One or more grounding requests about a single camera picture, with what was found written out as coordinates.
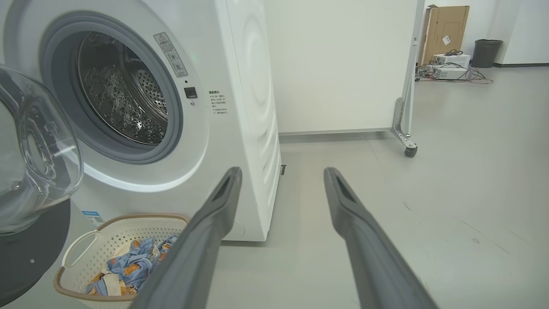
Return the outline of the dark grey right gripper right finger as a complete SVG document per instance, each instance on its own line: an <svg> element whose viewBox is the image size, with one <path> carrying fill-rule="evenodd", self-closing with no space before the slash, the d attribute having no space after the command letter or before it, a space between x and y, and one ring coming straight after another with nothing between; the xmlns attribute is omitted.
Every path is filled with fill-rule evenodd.
<svg viewBox="0 0 549 309"><path fill-rule="evenodd" d="M332 224L347 246L361 309L439 309L339 170L324 170L324 188Z"/></svg>

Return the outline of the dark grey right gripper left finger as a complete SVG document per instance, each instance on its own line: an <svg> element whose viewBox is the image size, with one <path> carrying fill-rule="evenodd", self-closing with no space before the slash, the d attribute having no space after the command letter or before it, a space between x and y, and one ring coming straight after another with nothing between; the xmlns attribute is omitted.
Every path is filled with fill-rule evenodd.
<svg viewBox="0 0 549 309"><path fill-rule="evenodd" d="M206 309L218 250L235 223L241 185L241 168L229 168L130 309Z"/></svg>

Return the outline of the blue cartoon print garment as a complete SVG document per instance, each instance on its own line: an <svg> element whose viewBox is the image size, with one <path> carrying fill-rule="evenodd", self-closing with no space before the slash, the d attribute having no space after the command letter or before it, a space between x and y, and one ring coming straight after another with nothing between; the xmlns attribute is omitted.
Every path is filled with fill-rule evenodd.
<svg viewBox="0 0 549 309"><path fill-rule="evenodd" d="M122 295L135 294L151 276L158 264L176 243L178 235L172 234L157 244L152 238L134 240L106 261L106 273L118 275L126 291Z"/></svg>

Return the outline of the blue cartoon garment cream trim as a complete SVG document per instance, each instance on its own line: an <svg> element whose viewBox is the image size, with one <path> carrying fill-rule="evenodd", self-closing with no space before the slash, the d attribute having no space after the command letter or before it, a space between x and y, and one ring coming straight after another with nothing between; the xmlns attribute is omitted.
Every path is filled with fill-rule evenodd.
<svg viewBox="0 0 549 309"><path fill-rule="evenodd" d="M126 285L116 273L100 273L91 279L85 293L104 297L123 297L135 295L137 289L134 285Z"/></svg>

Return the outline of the dark round glass washer door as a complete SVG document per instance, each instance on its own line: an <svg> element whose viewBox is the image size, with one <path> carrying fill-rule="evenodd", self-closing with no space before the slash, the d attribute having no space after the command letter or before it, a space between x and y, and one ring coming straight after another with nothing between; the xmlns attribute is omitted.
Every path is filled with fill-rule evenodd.
<svg viewBox="0 0 549 309"><path fill-rule="evenodd" d="M66 243L84 176L75 132L38 80L0 64L0 308L30 290Z"/></svg>

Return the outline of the white front-load washing machine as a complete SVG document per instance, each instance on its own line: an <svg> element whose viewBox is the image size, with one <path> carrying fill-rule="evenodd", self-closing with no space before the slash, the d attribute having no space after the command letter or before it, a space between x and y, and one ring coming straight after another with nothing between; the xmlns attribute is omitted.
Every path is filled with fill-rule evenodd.
<svg viewBox="0 0 549 309"><path fill-rule="evenodd" d="M267 239L281 153L263 0L0 0L0 64L46 86L70 121L81 211L192 217L239 167L225 239Z"/></svg>

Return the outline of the grey warning label sticker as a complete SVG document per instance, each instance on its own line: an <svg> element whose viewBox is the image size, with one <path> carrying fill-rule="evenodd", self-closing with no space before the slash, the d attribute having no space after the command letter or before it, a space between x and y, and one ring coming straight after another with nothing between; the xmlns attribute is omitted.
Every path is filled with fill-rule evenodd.
<svg viewBox="0 0 549 309"><path fill-rule="evenodd" d="M170 38L166 33L159 33L154 35L155 41L158 43L159 47L162 49L163 54L169 61L173 72L176 74L177 78L182 78L187 76L187 70L184 66L184 63L177 53L174 45L172 44Z"/></svg>

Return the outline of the cream perforated basket brown rim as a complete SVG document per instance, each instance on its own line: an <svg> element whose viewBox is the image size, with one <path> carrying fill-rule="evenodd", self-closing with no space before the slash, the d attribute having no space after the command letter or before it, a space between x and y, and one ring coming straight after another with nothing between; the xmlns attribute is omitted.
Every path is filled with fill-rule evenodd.
<svg viewBox="0 0 549 309"><path fill-rule="evenodd" d="M55 274L54 289L91 309L129 309L139 291L123 297L88 295L85 292L91 279L106 274L106 261L132 241L152 238L159 244L172 234L179 236L189 222L187 217L173 214L124 215L109 220L69 246Z"/></svg>

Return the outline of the blue energy label sticker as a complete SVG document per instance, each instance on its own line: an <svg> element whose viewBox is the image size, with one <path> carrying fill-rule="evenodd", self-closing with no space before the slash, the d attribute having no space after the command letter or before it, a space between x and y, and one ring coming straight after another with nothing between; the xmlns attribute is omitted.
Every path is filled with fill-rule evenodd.
<svg viewBox="0 0 549 309"><path fill-rule="evenodd" d="M90 221L90 223L91 223L91 224L93 225L93 227L96 228L96 229L105 223L105 221L102 219L102 217L100 216L100 214L97 213L97 212L93 212L93 211L82 211L82 213L84 214L84 216L86 216L86 218L88 218L88 220Z"/></svg>

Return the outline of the white partition board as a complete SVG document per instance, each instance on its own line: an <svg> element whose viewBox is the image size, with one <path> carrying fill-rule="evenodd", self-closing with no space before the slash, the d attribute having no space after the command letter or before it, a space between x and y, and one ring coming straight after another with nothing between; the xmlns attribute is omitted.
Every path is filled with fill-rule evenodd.
<svg viewBox="0 0 549 309"><path fill-rule="evenodd" d="M280 135L390 129L425 0L266 0Z"/></svg>

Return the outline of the white flat equipment box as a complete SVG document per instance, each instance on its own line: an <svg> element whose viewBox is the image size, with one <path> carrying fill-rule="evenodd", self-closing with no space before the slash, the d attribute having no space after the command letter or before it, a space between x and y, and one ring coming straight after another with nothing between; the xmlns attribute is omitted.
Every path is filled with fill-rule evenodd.
<svg viewBox="0 0 549 309"><path fill-rule="evenodd" d="M435 80L467 80L469 74L468 68L456 66L454 64L435 65L432 78Z"/></svg>

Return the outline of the white perforated equipment box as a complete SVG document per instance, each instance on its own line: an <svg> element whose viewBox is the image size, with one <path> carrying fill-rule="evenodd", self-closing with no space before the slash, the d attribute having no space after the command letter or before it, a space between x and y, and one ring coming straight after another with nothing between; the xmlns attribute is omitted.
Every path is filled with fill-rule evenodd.
<svg viewBox="0 0 549 309"><path fill-rule="evenodd" d="M433 65L449 65L456 68L468 68L471 61L470 55L445 55L437 54L432 57Z"/></svg>

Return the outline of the black trash bin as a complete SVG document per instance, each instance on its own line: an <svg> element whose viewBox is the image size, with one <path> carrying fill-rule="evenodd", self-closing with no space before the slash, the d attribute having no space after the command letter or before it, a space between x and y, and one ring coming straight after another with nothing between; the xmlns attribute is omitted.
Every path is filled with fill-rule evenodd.
<svg viewBox="0 0 549 309"><path fill-rule="evenodd" d="M475 41L471 60L473 68L491 68L498 55L502 40L479 39Z"/></svg>

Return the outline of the brown cardboard box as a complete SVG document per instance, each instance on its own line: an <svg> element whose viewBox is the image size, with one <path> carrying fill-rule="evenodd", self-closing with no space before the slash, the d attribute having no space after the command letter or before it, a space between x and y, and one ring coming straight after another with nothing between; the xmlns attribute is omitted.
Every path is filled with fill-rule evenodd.
<svg viewBox="0 0 549 309"><path fill-rule="evenodd" d="M469 6L428 6L417 64L428 64L433 55L461 51L468 14Z"/></svg>

